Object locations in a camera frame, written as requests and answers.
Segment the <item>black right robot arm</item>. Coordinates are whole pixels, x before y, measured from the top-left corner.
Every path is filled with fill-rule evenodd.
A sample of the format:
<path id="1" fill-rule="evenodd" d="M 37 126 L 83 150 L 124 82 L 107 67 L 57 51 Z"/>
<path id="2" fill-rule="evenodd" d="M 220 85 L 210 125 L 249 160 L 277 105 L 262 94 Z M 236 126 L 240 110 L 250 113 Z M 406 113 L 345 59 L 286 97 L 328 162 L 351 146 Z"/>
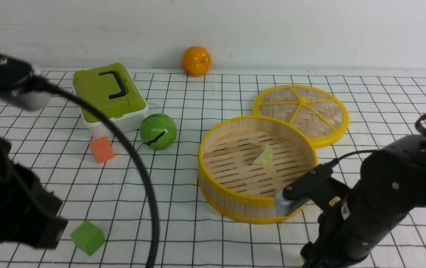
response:
<path id="1" fill-rule="evenodd" d="M 322 214 L 319 236 L 303 246 L 304 268 L 347 268 L 372 249 L 414 208 L 426 207 L 426 127 L 421 115 L 418 135 L 405 136 L 363 160 L 352 188 L 332 178 L 329 164 L 307 175 L 305 196 Z"/>

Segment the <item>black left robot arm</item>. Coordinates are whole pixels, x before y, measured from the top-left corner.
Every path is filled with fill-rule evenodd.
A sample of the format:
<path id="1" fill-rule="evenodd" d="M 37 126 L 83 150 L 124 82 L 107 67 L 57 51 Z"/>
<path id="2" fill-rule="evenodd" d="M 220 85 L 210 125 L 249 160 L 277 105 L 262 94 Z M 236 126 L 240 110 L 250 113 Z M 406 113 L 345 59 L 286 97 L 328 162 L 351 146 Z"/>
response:
<path id="1" fill-rule="evenodd" d="M 0 100 L 37 111 L 57 89 L 30 63 L 0 53 Z M 45 190 L 30 169 L 9 158 L 11 149 L 12 144 L 0 137 L 0 243 L 55 249 L 68 224 L 57 216 L 63 202 Z"/>

